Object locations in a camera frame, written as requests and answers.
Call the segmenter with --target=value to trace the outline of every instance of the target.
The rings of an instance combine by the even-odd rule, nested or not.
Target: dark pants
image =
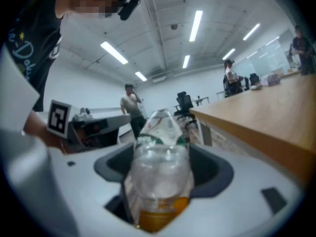
[[[243,90],[240,87],[230,87],[230,91],[231,91],[231,96],[243,92]]]
[[[312,64],[302,65],[301,69],[301,74],[303,76],[315,74],[315,68]]]
[[[130,125],[132,126],[132,130],[134,133],[135,138],[138,137],[140,131],[143,129],[144,125],[146,123],[146,120],[143,116],[132,118]]]

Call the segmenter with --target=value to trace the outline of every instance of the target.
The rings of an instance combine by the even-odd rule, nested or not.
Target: desk
[[[198,104],[200,104],[200,103],[201,103],[201,105],[202,105],[202,101],[203,101],[204,99],[207,99],[207,101],[208,101],[208,103],[209,103],[208,97],[202,97],[202,98],[199,98],[199,99],[197,99],[197,100],[192,100],[192,102],[196,102],[196,104],[197,104],[197,106],[198,106]]]
[[[288,77],[292,77],[292,76],[296,76],[296,75],[300,75],[301,74],[301,71],[295,71],[295,72],[290,72],[286,75],[282,75],[280,76],[281,79],[284,79],[284,78],[288,78]]]
[[[307,183],[316,163],[316,75],[292,77],[190,109],[200,140],[218,131],[251,156]]]

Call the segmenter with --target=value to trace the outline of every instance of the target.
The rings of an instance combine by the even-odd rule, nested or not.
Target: standing person
[[[123,114],[126,113],[125,111],[130,114],[130,125],[132,126],[135,138],[137,138],[146,123],[137,105],[137,103],[141,103],[142,101],[134,92],[134,86],[132,84],[126,84],[125,91],[126,94],[120,99],[120,107]]]
[[[296,37],[293,39],[293,54],[299,54],[301,60],[301,74],[311,75],[315,74],[315,67],[313,64],[314,50],[309,44],[307,38],[303,36],[302,30],[299,26],[295,27]]]
[[[243,92],[240,87],[240,81],[243,77],[239,77],[235,72],[233,72],[233,62],[231,60],[226,60],[224,62],[225,70],[225,81],[227,82],[227,88],[231,95],[235,95]]]
[[[24,127],[27,134],[38,136],[49,147],[71,153],[60,137],[46,130],[46,124],[35,113],[43,111],[46,79],[51,65],[59,54],[62,39],[61,21],[67,13],[108,17],[118,12],[126,1],[30,0],[23,8],[13,23],[5,44],[23,76],[40,94]]]

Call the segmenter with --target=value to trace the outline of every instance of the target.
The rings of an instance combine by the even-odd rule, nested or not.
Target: glass wall
[[[290,65],[279,40],[280,36],[276,36],[275,39],[268,39],[265,46],[234,65],[234,71],[243,77],[249,77],[252,73],[256,73],[259,77],[271,73],[287,74]]]
[[[250,74],[256,73],[255,68],[253,67],[251,61],[249,59],[244,59],[243,61],[239,62],[238,64],[233,65],[234,72],[237,75],[242,77],[250,77]]]

